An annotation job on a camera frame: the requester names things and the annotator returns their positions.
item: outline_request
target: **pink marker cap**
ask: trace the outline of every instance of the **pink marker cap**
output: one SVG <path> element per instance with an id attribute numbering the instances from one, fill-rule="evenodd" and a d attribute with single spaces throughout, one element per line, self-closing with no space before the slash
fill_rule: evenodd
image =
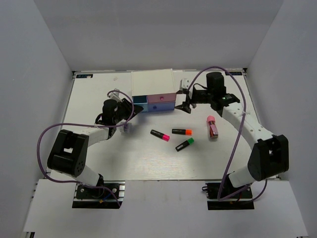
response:
<path id="1" fill-rule="evenodd" d="M 162 139 L 165 140 L 165 141 L 169 141 L 169 135 L 164 135 L 164 136 L 162 137 Z"/>
<path id="2" fill-rule="evenodd" d="M 208 116 L 207 122 L 209 122 L 209 121 L 216 121 L 216 119 L 213 116 Z"/>

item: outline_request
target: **marker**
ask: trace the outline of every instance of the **marker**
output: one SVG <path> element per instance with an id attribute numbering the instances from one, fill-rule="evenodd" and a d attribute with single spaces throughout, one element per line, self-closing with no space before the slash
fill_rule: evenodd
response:
<path id="1" fill-rule="evenodd" d="M 191 145 L 191 144 L 193 144 L 193 143 L 194 143 L 194 139 L 193 139 L 193 138 L 190 138 L 190 139 L 184 141 L 183 143 L 181 143 L 180 145 L 176 146 L 175 149 L 176 149 L 176 151 L 178 152 L 178 151 L 180 151 L 180 150 L 186 148 L 187 146 L 189 146 L 189 145 Z"/>
<path id="2" fill-rule="evenodd" d="M 216 119 L 213 116 L 207 117 L 208 134 L 211 139 L 216 139 L 219 136 L 218 129 L 216 127 Z"/>
<path id="3" fill-rule="evenodd" d="M 168 141 L 169 140 L 169 135 L 165 135 L 161 132 L 158 132 L 157 130 L 151 130 L 150 132 L 152 135 L 162 139 L 162 140 L 165 140 L 165 141 Z"/>
<path id="4" fill-rule="evenodd" d="M 192 130 L 185 130 L 185 129 L 172 129 L 172 134 L 178 135 L 192 135 Z"/>

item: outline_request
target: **white wall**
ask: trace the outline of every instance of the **white wall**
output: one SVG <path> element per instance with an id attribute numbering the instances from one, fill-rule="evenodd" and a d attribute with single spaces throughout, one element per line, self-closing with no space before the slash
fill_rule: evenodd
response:
<path id="1" fill-rule="evenodd" d="M 289 139 L 287 176 L 317 237 L 317 1 L 286 0 L 248 69 L 262 123 Z"/>
<path id="2" fill-rule="evenodd" d="M 36 143 L 61 122 L 72 73 L 32 0 L 0 1 L 0 234 L 20 237 L 36 181 Z M 56 135 L 42 146 L 44 164 Z"/>
<path id="3" fill-rule="evenodd" d="M 35 0 L 72 70 L 247 67 L 282 0 Z"/>

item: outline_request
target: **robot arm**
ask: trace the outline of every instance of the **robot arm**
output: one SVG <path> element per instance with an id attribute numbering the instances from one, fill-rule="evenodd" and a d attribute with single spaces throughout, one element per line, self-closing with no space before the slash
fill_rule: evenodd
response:
<path id="1" fill-rule="evenodd" d="M 132 117 L 142 110 L 142 107 L 134 105 Z M 127 120 L 131 113 L 131 103 L 126 99 L 121 100 L 118 94 L 112 93 L 110 99 L 104 101 L 103 113 L 96 118 L 95 123 L 101 125 L 100 127 L 89 127 L 74 132 L 63 129 L 58 133 L 48 158 L 48 168 L 87 185 L 103 185 L 102 175 L 86 166 L 88 147 L 110 139 L 116 132 L 116 127 L 103 126 L 117 125 L 123 119 Z"/>
<path id="2" fill-rule="evenodd" d="M 235 95 L 226 93 L 224 78 L 220 72 L 208 73 L 206 77 L 207 87 L 197 90 L 193 85 L 192 92 L 188 91 L 188 81 L 182 80 L 177 93 L 186 94 L 186 100 L 175 108 L 191 113 L 190 105 L 195 108 L 196 104 L 210 104 L 213 110 L 239 130 L 245 113 L 240 100 Z M 246 166 L 227 175 L 227 186 L 238 188 L 288 170 L 288 140 L 284 135 L 274 135 L 246 114 L 242 136 L 252 152 Z"/>

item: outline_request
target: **tabletop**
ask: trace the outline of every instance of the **tabletop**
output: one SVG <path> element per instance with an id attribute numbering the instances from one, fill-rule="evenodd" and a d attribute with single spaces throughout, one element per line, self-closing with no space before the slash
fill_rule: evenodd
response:
<path id="1" fill-rule="evenodd" d="M 183 78 L 192 80 L 197 73 L 174 70 L 175 85 L 179 85 Z M 246 96 L 247 112 L 256 117 L 244 77 L 235 77 Z M 227 92 L 241 99 L 230 76 L 224 75 L 224 81 Z M 201 74 L 196 82 L 206 85 L 206 73 Z M 98 72 L 92 78 L 76 78 L 64 122 L 93 124 L 96 116 L 102 112 L 107 92 L 114 88 L 131 96 L 131 73 Z M 184 99 L 185 95 L 177 95 L 176 105 Z M 216 119 L 219 131 L 216 140 L 208 138 L 206 119 L 209 115 Z M 102 174 L 105 180 L 221 179 L 237 136 L 237 130 L 207 104 L 197 105 L 191 114 L 180 110 L 141 113 L 130 122 L 130 134 L 121 134 L 117 130 L 110 140 L 88 149 L 86 165 Z M 63 128 L 79 129 L 75 126 Z M 190 137 L 171 134 L 173 128 L 192 129 L 195 142 L 177 152 L 175 147 Z M 168 134 L 170 140 L 166 142 L 154 137 L 150 134 L 152 129 Z M 250 152 L 249 145 L 241 138 L 229 171 L 245 166 Z M 54 171 L 51 176 L 65 178 L 65 175 Z"/>

